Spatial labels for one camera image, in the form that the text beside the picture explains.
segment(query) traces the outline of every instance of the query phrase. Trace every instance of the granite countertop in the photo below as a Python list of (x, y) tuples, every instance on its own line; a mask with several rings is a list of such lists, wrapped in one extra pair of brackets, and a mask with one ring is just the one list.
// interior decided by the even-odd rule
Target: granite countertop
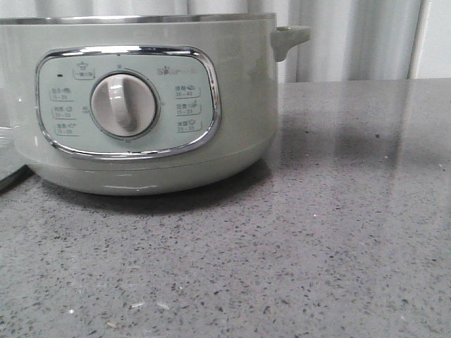
[(0, 195), (0, 337), (449, 337), (451, 80), (287, 84), (263, 159)]

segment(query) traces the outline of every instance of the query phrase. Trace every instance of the multi-cooker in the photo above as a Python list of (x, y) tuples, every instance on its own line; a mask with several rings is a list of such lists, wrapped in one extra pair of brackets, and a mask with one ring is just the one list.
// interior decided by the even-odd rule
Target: multi-cooker
[(18, 152), (45, 180), (158, 194), (231, 176), (277, 130), (276, 61), (309, 39), (274, 14), (0, 22)]

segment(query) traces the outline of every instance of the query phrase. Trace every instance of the printed icon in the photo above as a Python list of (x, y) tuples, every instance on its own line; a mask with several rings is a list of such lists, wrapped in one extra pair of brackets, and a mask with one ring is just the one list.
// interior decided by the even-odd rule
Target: printed icon
[(85, 70), (87, 66), (89, 66), (88, 63), (85, 63), (84, 61), (77, 64), (78, 67), (80, 67), (80, 70)]

